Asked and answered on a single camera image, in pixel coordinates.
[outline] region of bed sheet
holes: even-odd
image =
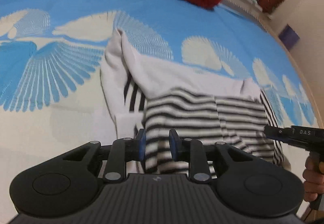
[[[116,138],[100,86],[114,28],[142,54],[220,75],[252,77],[280,126],[316,126],[311,104],[280,45],[219,5],[181,0],[0,0],[0,223],[14,216],[15,174],[90,140]]]

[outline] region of wall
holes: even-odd
[[[324,0],[285,0],[274,12],[270,25],[279,34],[286,24],[300,37],[291,55],[324,117]]]

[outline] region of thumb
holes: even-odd
[[[322,174],[324,174],[324,162],[319,163],[319,170]]]

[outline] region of hand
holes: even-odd
[[[324,193],[324,175],[318,173],[318,169],[310,157],[307,158],[305,167],[303,172],[303,178],[306,180],[304,182],[304,200],[311,202],[317,198],[318,194]],[[319,169],[324,173],[324,162],[320,162]]]

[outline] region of ribbed black surface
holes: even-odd
[[[239,215],[225,207],[207,185],[188,181],[186,175],[131,174],[121,184],[106,185],[88,208],[59,219],[23,214],[12,224],[301,224],[295,216],[261,220]]]

